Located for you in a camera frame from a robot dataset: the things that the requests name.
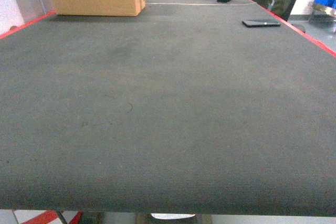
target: table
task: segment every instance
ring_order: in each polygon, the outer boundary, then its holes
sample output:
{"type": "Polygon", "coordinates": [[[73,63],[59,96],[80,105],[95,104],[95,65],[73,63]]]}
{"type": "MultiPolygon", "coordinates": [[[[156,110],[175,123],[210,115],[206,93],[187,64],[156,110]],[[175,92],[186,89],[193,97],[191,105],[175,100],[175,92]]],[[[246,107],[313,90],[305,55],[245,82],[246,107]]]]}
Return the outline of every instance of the table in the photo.
{"type": "Polygon", "coordinates": [[[0,41],[0,208],[336,216],[336,60],[249,0],[0,41]]]}

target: desk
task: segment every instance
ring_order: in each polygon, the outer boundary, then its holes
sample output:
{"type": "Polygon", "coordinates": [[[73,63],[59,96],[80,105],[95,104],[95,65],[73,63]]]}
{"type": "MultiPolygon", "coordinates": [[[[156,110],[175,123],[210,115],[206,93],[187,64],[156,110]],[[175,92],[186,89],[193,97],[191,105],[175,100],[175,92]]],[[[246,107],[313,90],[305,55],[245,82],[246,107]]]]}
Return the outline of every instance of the desk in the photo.
{"type": "Polygon", "coordinates": [[[336,59],[186,1],[0,41],[0,208],[336,216],[336,59]]]}

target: black phone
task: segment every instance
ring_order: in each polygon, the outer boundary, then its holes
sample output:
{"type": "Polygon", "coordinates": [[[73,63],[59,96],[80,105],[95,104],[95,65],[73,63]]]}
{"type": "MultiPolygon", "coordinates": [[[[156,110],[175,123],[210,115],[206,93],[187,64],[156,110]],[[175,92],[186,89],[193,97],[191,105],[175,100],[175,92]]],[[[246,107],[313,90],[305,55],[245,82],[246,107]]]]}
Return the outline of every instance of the black phone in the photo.
{"type": "Polygon", "coordinates": [[[253,20],[243,20],[242,23],[246,27],[270,27],[270,26],[280,26],[280,22],[275,19],[253,19],[253,20]]]}

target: metal table leg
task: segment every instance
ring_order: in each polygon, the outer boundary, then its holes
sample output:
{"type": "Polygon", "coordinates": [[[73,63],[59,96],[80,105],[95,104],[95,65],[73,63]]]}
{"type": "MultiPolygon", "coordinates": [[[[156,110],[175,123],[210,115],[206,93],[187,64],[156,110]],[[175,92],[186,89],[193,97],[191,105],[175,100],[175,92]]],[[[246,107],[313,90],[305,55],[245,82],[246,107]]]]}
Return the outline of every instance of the metal table leg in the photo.
{"type": "Polygon", "coordinates": [[[309,16],[308,22],[311,22],[314,19],[315,10],[313,10],[309,16]]]}
{"type": "Polygon", "coordinates": [[[336,33],[336,19],[334,19],[334,24],[333,24],[333,27],[332,27],[332,31],[333,31],[334,34],[336,33]]]}
{"type": "Polygon", "coordinates": [[[68,224],[68,222],[65,220],[64,216],[62,215],[62,213],[60,211],[55,211],[58,218],[61,220],[62,224],[68,224]]]}

